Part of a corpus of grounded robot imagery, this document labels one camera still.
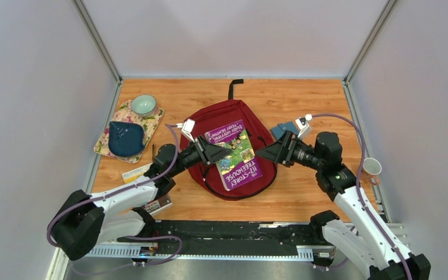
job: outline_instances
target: cable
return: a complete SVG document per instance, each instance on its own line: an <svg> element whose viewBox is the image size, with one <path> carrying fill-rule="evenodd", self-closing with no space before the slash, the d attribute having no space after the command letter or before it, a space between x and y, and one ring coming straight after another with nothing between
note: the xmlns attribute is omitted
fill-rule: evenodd
<svg viewBox="0 0 448 280"><path fill-rule="evenodd" d="M169 257L165 258L164 260L160 260L160 261L155 261L155 262L131 262L129 264L123 264L120 265L118 267L114 267L111 269L108 269L106 271L101 271L101 272L94 272L94 273L85 273L85 272L81 272L76 270L74 264L71 265L71 270L81 276L87 276L87 277L92 277L92 276L98 276L98 275L103 275L103 274L108 274L123 268L127 268L127 267L132 267L134 265L141 265L141 266L146 266L146 265L158 265L158 264L165 264L169 261L171 261L176 255L178 255L181 252L181 249L183 248L183 241L177 237L177 236L173 236L173 235L167 235L167 236L158 236L158 237L136 237L136 236L125 236L126 238L129 239L133 239L133 240L138 240L138 241L154 241L154 240L162 240L162 239L176 239L179 243L179 247L176 250L176 252L174 252L174 254L170 255Z"/></svg>
<svg viewBox="0 0 448 280"><path fill-rule="evenodd" d="M402 266L404 267L404 271L406 272L406 276L408 277L408 280L413 280L413 277L411 276L411 272L410 272L410 269L408 267L408 264L406 263L406 259L403 257L401 251L396 246L396 244L392 241L392 239L389 237L387 232L382 228L382 225L375 218L374 214L370 211L370 209L366 205L365 200L362 198L362 192L361 192L361 186L360 186L360 177L361 177L362 170L363 170L363 161L365 159L365 149L366 149L366 142L365 142L365 138L363 137L362 131L360 130L359 127L356 126L356 124L354 122L352 122L350 119L345 118L345 117L343 117L341 115L325 113L325 114L312 115L312 117L313 118L317 118L317 117L340 118L341 120L344 120L344 121L348 122L349 124L351 124L354 127L354 129L356 130L356 133L358 133L358 136L360 137L360 142L361 142L362 157L361 157L361 160L360 160L360 167L358 168L358 172L356 174L356 193L358 194L358 198L360 199L362 207L365 209L366 213L368 214L368 216L370 217L372 222L377 226L379 231L386 238L386 240L389 243L389 245L394 249L396 255L401 260Z"/></svg>
<svg viewBox="0 0 448 280"><path fill-rule="evenodd" d="M173 126L171 126L171 125L169 125L169 124L166 124L166 127L167 127L167 128L171 131L171 133L173 134L173 136L174 136L175 146L178 147L178 138L177 138L176 132L175 132L174 129L173 129ZM117 191L115 191L115 192L112 192L112 193L110 193L110 194L107 194L105 197L96 197L96 198L90 198L90 199L87 199L87 200L82 201L82 202L80 202L80 203L78 203L78 204L75 204L75 205L73 205L73 206L67 208L66 210L62 211L61 213L59 213L56 217L54 217L54 219L53 219L53 220L49 223L49 225L47 226L47 236L46 236L46 237L47 237L47 241L49 242L49 244L51 244L51 245L54 246L54 247L59 247L59 244L57 244L55 241L52 240L51 232L52 232L52 229L53 229L54 225L55 225L55 224L57 223L57 221L60 220L63 216L65 216L66 214L70 213L70 212L73 211L74 209L79 208L79 207L81 207L81 206L83 206L83 205L85 205L85 204L88 204L88 203L90 203L90 202L95 202L95 201L99 201L99 200L104 200L104 199L106 199L106 198L110 198L110 197L112 197L112 196L114 196L114 195L116 195L116 194L119 194L119 193L123 192L123 191L130 190L130 189L135 188L135 187L137 187L137 186L145 185L145 184L147 184L147 183L153 182L153 181L155 181L155 180L157 180L157 179L163 177L164 175L166 175L166 174L171 170L171 168L173 168L174 164L176 163L177 156L178 156L178 153L177 153L177 149L176 149L176 152L174 153L173 160L172 160L171 164L169 165L169 167L168 167L166 170L164 170L164 172L160 173L159 175L155 176L154 178L151 178L151 179L149 179L149 180L146 180L146 181L143 181L143 182L140 182L140 183L136 183L136 184L132 184L132 185L126 186L126 187L121 188L121 189L119 189L119 190L117 190Z"/></svg>

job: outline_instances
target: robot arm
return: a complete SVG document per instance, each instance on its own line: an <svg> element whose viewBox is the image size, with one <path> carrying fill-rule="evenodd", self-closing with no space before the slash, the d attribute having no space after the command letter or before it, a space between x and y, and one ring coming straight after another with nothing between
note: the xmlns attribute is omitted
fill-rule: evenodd
<svg viewBox="0 0 448 280"><path fill-rule="evenodd" d="M256 155L286 167L299 163L316 170L318 186L348 215L361 236L347 230L334 212L326 211L311 217L317 237L338 247L369 280L407 279L398 253L406 260L413 279L428 280L430 263L426 257L413 255L382 218L373 214L377 212L363 188L356 186L356 176L342 164L337 134L319 133L314 147L301 140L311 130L307 120L299 118L296 122L300 138L286 131L275 143L256 151Z"/></svg>
<svg viewBox="0 0 448 280"><path fill-rule="evenodd" d="M51 229L51 236L68 258L77 260L96 244L140 234L147 219L152 219L151 216L141 208L134 208L122 215L119 215L120 212L166 195L175 185L174 176L200 162L211 165L231 154L232 150L210 144L199 136L177 154L172 168L160 177L169 168L175 153L177 148L172 144L160 147L149 170L134 182L90 195L82 190L73 192L56 216L81 202L89 202L58 219Z"/></svg>

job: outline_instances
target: ceramic bowl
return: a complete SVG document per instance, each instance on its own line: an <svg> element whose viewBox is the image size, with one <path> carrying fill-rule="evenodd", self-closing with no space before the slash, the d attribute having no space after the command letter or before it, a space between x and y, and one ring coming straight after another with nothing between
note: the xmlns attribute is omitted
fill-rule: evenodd
<svg viewBox="0 0 448 280"><path fill-rule="evenodd" d="M157 102L153 96L144 94L138 96L131 102L131 110L139 116L144 117L151 115L155 110L156 105Z"/></svg>

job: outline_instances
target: children's book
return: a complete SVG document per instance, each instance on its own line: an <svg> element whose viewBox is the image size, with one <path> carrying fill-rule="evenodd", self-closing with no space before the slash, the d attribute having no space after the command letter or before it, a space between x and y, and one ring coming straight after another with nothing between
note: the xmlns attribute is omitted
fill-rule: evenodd
<svg viewBox="0 0 448 280"><path fill-rule="evenodd" d="M205 137L212 144L233 150L231 155L224 157L216 164L222 184L227 191L262 176L243 120L213 129L207 132Z"/></svg>

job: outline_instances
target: white bracket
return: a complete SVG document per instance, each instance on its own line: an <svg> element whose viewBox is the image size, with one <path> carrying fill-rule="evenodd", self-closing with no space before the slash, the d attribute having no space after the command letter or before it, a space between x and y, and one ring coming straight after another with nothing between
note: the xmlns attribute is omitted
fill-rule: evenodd
<svg viewBox="0 0 448 280"><path fill-rule="evenodd" d="M309 124L309 121L313 119L311 114L306 114L304 117L299 117L296 119L295 123L300 132L298 133L298 138L303 140L307 135L312 131L312 126Z"/></svg>
<svg viewBox="0 0 448 280"><path fill-rule="evenodd" d="M124 184L112 190L95 192L91 194L92 198L105 197L106 195L118 191L122 188L138 184L140 182L146 181L149 178L145 176L138 177L135 181ZM132 208L134 205L143 204L154 200L157 195L157 187L155 187L154 182L146 183L143 186L132 188L127 191L120 192L110 198L106 198L100 201L94 202L95 206L104 208L104 213L106 214L104 219L111 216L115 216L118 213Z"/></svg>
<svg viewBox="0 0 448 280"><path fill-rule="evenodd" d="M136 236L145 226L143 218L133 211L109 217L102 223L97 244L121 236Z"/></svg>
<svg viewBox="0 0 448 280"><path fill-rule="evenodd" d="M332 220L322 227L324 238L337 247L364 274L370 277L370 266L376 266L366 243L340 220Z"/></svg>
<svg viewBox="0 0 448 280"><path fill-rule="evenodd" d="M195 139L191 135L191 131L195 127L195 121L192 119L187 119L182 124L176 124L178 128L181 128L181 134L183 134L186 139L188 139L190 142L195 142Z"/></svg>

